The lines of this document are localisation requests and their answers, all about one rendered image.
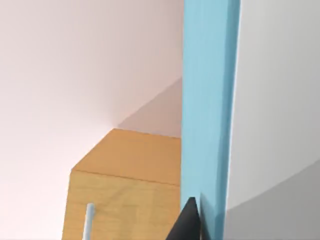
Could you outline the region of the wooden cupboard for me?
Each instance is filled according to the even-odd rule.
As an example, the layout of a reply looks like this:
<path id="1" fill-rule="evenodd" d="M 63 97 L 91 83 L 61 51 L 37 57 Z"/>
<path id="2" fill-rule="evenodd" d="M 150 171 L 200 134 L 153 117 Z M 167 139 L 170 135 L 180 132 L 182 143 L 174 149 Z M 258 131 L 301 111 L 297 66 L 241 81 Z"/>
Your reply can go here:
<path id="1" fill-rule="evenodd" d="M 112 129 L 71 170 L 62 240 L 165 240 L 180 213 L 181 140 Z"/>

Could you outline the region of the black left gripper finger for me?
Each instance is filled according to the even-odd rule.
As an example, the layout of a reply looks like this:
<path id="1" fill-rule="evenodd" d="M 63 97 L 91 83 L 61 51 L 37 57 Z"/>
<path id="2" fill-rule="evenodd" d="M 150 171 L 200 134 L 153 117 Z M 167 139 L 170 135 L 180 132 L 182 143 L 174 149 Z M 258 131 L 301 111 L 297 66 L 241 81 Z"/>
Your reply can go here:
<path id="1" fill-rule="evenodd" d="M 201 220 L 195 197 L 189 197 L 165 240 L 200 240 Z"/>

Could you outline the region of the light blue board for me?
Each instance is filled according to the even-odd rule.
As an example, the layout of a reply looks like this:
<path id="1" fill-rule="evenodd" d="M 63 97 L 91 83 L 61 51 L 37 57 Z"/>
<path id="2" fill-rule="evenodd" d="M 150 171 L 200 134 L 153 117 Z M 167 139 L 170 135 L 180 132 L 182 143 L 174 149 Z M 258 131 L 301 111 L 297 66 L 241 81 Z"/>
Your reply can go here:
<path id="1" fill-rule="evenodd" d="M 223 240 L 241 0 L 184 0 L 180 203 Z"/>

